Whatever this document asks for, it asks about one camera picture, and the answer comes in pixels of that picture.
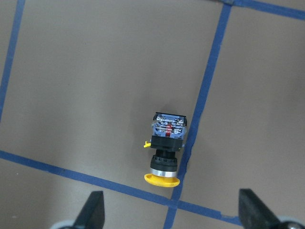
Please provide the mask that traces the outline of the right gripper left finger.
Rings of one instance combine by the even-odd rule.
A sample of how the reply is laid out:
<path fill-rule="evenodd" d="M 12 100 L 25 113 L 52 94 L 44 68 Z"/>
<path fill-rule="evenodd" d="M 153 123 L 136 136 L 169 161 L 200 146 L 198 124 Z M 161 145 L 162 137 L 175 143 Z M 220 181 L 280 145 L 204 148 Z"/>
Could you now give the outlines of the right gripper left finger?
<path fill-rule="evenodd" d="M 105 223 L 105 208 L 103 191 L 93 191 L 79 215 L 73 229 L 102 229 Z"/>

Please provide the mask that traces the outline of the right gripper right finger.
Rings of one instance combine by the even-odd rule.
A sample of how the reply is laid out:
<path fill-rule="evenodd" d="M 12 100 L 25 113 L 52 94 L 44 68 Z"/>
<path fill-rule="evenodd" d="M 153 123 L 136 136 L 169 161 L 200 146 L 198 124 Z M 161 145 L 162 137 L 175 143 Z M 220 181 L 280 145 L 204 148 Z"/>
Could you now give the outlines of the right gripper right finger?
<path fill-rule="evenodd" d="M 238 217 L 244 229 L 276 229 L 279 218 L 249 188 L 239 189 Z"/>

